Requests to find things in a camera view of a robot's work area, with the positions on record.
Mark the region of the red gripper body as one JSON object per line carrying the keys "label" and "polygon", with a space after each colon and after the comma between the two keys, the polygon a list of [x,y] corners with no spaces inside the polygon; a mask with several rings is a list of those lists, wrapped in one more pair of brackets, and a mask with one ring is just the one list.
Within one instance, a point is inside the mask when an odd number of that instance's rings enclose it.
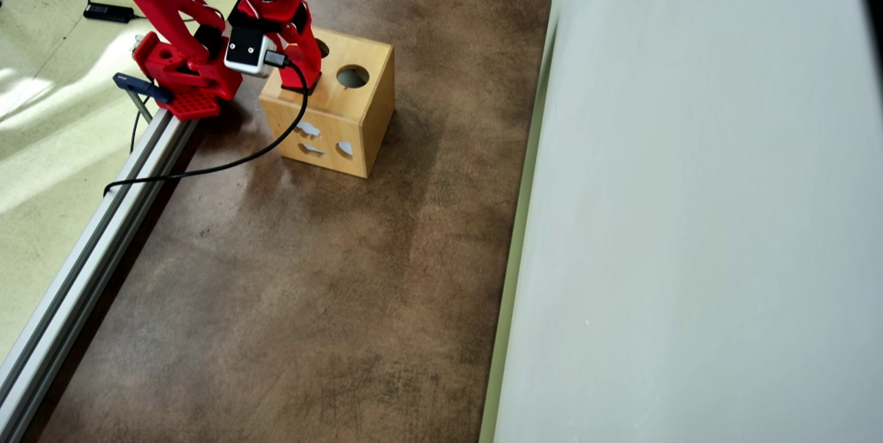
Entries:
{"label": "red gripper body", "polygon": [[310,11],[305,0],[237,0],[228,24],[260,31],[277,45],[294,44],[310,30]]}

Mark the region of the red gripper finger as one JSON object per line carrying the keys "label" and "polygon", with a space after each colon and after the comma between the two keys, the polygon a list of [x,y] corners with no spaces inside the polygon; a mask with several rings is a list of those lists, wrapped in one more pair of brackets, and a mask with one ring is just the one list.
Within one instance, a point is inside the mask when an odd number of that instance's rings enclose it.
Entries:
{"label": "red gripper finger", "polygon": [[297,68],[306,82],[301,88],[304,92],[312,92],[321,78],[322,52],[312,31],[311,15],[306,15],[303,24],[297,27],[297,49],[300,51]]}

